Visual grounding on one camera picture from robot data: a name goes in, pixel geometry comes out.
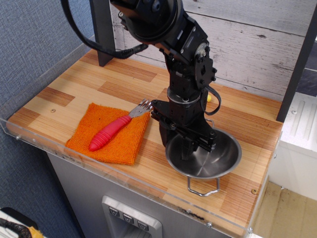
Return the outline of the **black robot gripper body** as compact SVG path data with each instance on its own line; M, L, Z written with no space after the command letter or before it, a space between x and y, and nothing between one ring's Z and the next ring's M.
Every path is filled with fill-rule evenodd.
M178 104L173 101L152 100L152 118L176 124L176 135L195 140L198 146L211 151L216 132L205 120L207 96L192 104Z

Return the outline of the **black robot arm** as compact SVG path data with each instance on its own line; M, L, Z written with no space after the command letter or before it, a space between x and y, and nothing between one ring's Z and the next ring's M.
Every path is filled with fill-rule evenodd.
M216 69L206 33L180 0L114 0L112 5L136 40L157 47L165 57L168 101L152 101L163 145L179 137L184 161L199 148L210 152L216 132L205 121L206 104L208 94L216 98L219 94L210 86Z

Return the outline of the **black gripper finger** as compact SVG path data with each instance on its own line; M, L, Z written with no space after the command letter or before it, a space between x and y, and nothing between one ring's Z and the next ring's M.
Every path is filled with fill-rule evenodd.
M181 160L188 161L190 155L195 152L198 148L198 143L188 137L182 138L181 140Z
M159 122L159 131L163 146L166 146L168 141L170 141L176 135L176 124L174 122Z

